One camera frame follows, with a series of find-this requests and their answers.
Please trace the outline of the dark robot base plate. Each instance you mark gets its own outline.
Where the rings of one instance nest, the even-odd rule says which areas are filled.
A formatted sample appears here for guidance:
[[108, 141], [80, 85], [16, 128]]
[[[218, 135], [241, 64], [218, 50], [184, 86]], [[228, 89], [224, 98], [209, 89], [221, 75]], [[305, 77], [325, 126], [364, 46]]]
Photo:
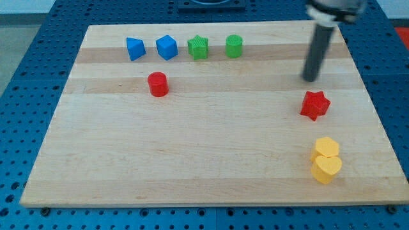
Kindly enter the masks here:
[[247, 0], [178, 0], [179, 12], [244, 10]]

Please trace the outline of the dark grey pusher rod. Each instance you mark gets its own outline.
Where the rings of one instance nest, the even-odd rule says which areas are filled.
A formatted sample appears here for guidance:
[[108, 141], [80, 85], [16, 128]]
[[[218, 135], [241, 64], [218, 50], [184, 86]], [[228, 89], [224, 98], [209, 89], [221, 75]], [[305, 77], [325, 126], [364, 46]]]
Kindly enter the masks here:
[[318, 78], [333, 32], [334, 27], [315, 25], [302, 72], [303, 80], [314, 82]]

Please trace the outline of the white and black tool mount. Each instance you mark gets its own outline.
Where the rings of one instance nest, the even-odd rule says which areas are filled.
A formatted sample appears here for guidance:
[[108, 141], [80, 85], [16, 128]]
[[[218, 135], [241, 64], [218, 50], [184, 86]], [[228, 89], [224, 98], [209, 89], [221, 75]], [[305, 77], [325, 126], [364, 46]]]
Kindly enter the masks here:
[[334, 27], [354, 23], [364, 12], [367, 0], [307, 0], [307, 14], [319, 25]]

